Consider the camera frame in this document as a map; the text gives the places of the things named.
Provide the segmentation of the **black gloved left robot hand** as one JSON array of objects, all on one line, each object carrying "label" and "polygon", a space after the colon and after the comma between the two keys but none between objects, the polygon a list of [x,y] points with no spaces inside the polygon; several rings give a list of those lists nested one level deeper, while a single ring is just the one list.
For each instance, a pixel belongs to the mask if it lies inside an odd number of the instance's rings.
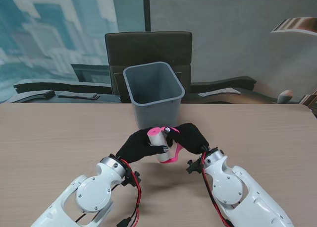
[{"label": "black gloved left robot hand", "polygon": [[151,127],[140,129],[131,134],[124,145],[116,153],[116,158],[123,159],[130,164],[147,156],[166,153],[168,151],[166,145],[150,145],[148,137],[149,130],[151,130]]}]

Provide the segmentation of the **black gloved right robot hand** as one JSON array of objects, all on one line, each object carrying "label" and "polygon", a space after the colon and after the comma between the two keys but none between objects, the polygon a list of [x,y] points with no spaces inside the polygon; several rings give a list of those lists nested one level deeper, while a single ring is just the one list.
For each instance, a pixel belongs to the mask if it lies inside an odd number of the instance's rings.
[{"label": "black gloved right robot hand", "polygon": [[175,142],[196,155],[209,149],[208,141],[193,123],[184,123],[175,128],[165,127],[163,131],[169,147]]}]

